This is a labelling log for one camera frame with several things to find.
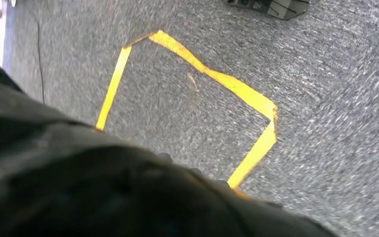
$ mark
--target cord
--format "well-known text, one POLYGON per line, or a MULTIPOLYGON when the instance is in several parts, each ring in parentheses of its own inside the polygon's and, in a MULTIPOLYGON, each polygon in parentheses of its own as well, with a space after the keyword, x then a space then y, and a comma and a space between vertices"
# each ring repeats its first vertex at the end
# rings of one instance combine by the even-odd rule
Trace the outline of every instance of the cord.
POLYGON ((46 104, 45 96, 44 96, 44 78, 43 78, 43 68, 42 68, 42 64, 41 64, 41 51, 40 51, 40 34, 41 34, 40 23, 39 23, 37 17, 32 14, 32 11, 30 9, 28 9, 28 13, 37 24, 37 52, 38 52, 38 67, 39 67, 40 79, 41 79, 41 100, 42 100, 43 104, 46 104))

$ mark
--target debris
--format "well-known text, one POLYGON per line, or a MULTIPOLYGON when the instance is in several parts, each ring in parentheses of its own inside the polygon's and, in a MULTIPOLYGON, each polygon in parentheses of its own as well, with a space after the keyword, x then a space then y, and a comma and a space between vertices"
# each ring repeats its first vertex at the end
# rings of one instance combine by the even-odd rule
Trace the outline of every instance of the debris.
POLYGON ((194 77, 191 75, 191 73, 187 73, 187 77, 190 79, 190 81, 194 84, 195 86, 195 91, 199 92, 197 84, 195 83, 194 77))

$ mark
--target black object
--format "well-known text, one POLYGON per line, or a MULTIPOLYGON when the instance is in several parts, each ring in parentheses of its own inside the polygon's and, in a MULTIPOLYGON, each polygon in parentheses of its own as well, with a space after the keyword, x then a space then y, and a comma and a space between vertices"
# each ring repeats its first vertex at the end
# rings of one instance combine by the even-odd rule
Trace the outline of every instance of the black object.
POLYGON ((310 2, 306 0, 223 0, 224 3, 251 9, 288 20, 306 12, 310 2))
POLYGON ((63 235, 335 236, 36 102, 0 69, 0 237, 63 235))

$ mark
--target yellow tape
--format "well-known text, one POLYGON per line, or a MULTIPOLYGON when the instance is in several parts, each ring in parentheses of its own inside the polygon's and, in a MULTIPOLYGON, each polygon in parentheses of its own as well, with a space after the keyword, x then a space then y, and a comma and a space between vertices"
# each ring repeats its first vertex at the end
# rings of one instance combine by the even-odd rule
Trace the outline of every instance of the yellow tape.
MULTIPOLYGON (((250 171, 258 164, 258 162, 268 153, 268 151, 272 148, 272 146, 277 141, 276 136, 276 121, 277 121, 277 107, 276 105, 270 101, 268 98, 260 94, 259 92, 255 91, 251 87, 249 87, 247 84, 239 81, 235 77, 213 71, 204 64, 202 64, 188 49, 186 49, 181 43, 176 41, 174 38, 170 37, 168 34, 166 34, 163 31, 158 31, 155 34, 151 34, 148 36, 150 40, 152 40, 155 43, 158 43, 165 48, 169 49, 170 51, 176 53, 183 59, 185 59, 187 62, 189 62, 193 67, 195 67, 197 70, 199 70, 202 73, 205 73, 227 89, 229 89, 231 92, 236 94, 238 97, 240 97, 246 104, 257 110, 259 113, 263 114, 265 117, 267 117, 270 120, 270 123, 266 127, 265 131, 262 133, 262 135, 258 138, 256 143, 253 145, 252 149, 246 155, 245 159, 242 161, 242 163, 237 167, 237 169, 234 171, 234 173, 230 176, 228 183, 229 185, 235 189, 238 190, 237 187, 240 185, 240 183, 243 181, 243 179, 249 174, 250 171)), ((131 46, 127 46, 128 53, 127 57, 120 57, 118 59, 117 65, 120 65, 117 68, 122 68, 124 70, 125 63, 127 61, 128 55, 130 54, 131 46)), ((117 75, 121 77, 122 72, 117 72, 117 75)), ((109 87, 108 94, 114 93, 117 90, 119 80, 115 79, 114 82, 114 88, 110 90, 111 84, 109 87)), ((105 120, 107 119, 108 111, 111 107, 112 100, 111 97, 114 97, 114 95, 109 96, 110 101, 109 103, 104 102, 104 106, 102 111, 104 111, 104 114, 101 111, 101 114, 103 114, 103 117, 100 117, 98 120, 97 127, 99 129, 104 128, 105 120)))
POLYGON ((99 114, 97 129, 104 130, 105 122, 107 121, 108 113, 113 105, 115 94, 117 93, 118 85, 120 84, 121 77, 124 72, 125 64, 127 63, 128 56, 130 55, 132 46, 127 46, 121 49, 117 64, 114 69, 113 77, 111 78, 110 85, 108 86, 107 95, 105 96, 102 109, 99 114))

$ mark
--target gray carpet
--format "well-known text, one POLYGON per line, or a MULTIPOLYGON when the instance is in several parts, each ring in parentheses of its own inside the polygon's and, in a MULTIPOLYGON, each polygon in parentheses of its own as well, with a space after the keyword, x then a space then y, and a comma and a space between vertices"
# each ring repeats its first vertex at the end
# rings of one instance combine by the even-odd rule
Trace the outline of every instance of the gray carpet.
MULTIPOLYGON (((121 47, 162 29, 279 106, 278 142, 244 191, 341 236, 379 236, 379 0, 315 0, 290 21, 219 0, 19 0, 16 8, 10 73, 35 99, 41 72, 46 104, 95 124, 121 47)), ((146 40, 131 52, 106 131, 227 179, 267 123, 146 40)))

